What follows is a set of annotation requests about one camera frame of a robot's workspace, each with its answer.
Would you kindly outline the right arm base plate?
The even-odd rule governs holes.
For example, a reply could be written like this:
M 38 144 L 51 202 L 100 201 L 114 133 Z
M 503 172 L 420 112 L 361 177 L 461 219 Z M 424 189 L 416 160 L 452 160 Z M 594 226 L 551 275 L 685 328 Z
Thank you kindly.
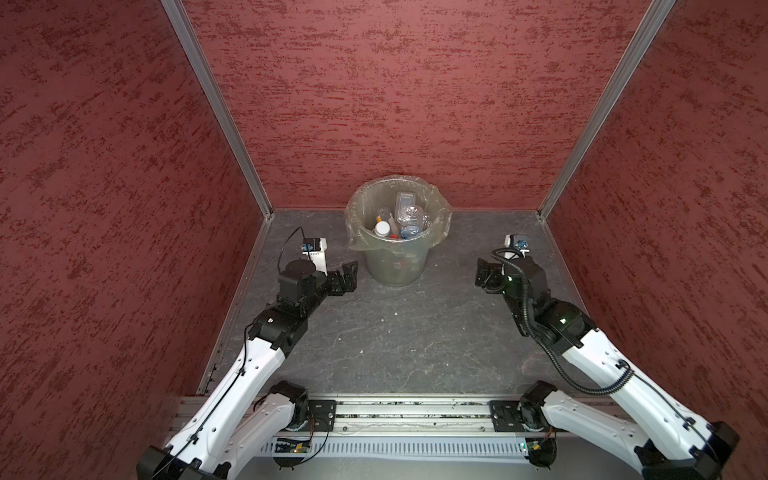
M 527 400 L 493 400 L 489 408 L 496 433 L 540 432 L 546 426 L 540 409 Z

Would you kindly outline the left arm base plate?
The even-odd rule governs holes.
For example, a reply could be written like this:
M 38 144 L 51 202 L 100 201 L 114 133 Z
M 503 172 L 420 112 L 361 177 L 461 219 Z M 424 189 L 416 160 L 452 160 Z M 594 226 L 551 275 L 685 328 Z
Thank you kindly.
M 336 400 L 302 400 L 296 405 L 291 429 L 297 432 L 331 432 L 337 406 Z

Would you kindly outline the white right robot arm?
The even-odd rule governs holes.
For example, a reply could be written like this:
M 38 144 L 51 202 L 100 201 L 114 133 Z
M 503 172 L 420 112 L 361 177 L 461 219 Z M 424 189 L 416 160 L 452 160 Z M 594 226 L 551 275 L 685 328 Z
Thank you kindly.
M 532 339 L 577 392 L 609 397 L 626 421 L 538 381 L 519 399 L 516 417 L 529 432 L 568 431 L 614 455 L 645 479 L 719 479 L 739 443 L 724 422 L 710 422 L 635 366 L 576 305 L 552 296 L 545 271 L 503 247 L 479 259 L 475 284 L 500 295 L 519 333 Z

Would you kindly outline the crane label clear bottle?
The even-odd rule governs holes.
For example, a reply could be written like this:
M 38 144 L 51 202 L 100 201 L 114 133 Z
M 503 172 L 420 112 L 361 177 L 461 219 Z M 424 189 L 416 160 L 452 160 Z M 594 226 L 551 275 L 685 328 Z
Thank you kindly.
M 405 209 L 416 206 L 416 205 L 417 205 L 417 197 L 414 192 L 399 191 L 396 194 L 394 214 L 397 218 L 400 218 L 403 216 L 403 212 Z

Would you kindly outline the blue label bottle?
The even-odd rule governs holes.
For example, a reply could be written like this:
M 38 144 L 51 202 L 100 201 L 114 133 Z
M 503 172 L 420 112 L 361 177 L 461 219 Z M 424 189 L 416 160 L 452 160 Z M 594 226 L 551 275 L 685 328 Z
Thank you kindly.
M 410 239 L 421 234 L 427 223 L 425 210 L 418 205 L 403 206 L 398 211 L 400 238 Z

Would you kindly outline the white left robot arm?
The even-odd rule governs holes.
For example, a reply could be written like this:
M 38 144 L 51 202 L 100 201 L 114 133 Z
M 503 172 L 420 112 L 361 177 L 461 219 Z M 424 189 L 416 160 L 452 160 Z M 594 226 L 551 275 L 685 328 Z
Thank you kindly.
M 149 447 L 140 479 L 233 479 L 275 434 L 311 423 L 305 388 L 281 381 L 259 393 L 308 330 L 310 315 L 331 296 L 357 288 L 358 264 L 323 272 L 293 260 L 278 277 L 276 300 L 244 329 L 237 359 L 203 406 L 164 447 Z

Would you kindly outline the green band square bottle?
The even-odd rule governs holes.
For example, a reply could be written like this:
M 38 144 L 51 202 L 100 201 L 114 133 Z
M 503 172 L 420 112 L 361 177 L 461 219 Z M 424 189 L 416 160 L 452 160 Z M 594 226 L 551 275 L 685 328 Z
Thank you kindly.
M 381 207 L 375 215 L 373 232 L 376 236 L 386 239 L 399 239 L 399 225 L 388 207 Z

